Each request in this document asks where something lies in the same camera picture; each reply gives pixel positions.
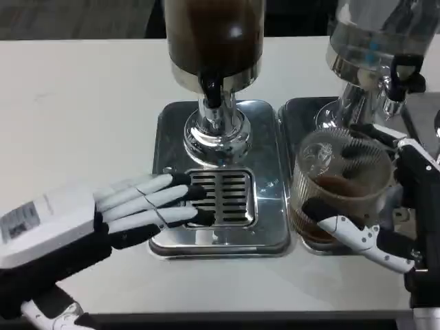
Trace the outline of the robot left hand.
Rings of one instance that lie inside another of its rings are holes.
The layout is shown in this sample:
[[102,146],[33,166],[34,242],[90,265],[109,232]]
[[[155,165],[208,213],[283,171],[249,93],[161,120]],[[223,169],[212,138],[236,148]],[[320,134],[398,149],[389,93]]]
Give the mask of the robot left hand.
[[100,190],[49,191],[1,215],[1,317],[36,329],[98,329],[58,283],[165,230],[211,226],[206,189],[185,173],[142,175]]

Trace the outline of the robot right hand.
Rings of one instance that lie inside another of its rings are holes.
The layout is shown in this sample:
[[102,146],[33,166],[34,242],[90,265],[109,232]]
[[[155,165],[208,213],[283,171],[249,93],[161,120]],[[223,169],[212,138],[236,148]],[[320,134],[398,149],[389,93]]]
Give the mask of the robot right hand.
[[302,211],[325,232],[366,259],[402,274],[410,294],[416,329],[439,328],[439,165],[425,148],[405,133],[378,124],[353,124],[397,154],[397,181],[405,206],[415,210],[416,238],[381,229],[360,228],[353,215],[311,197]]

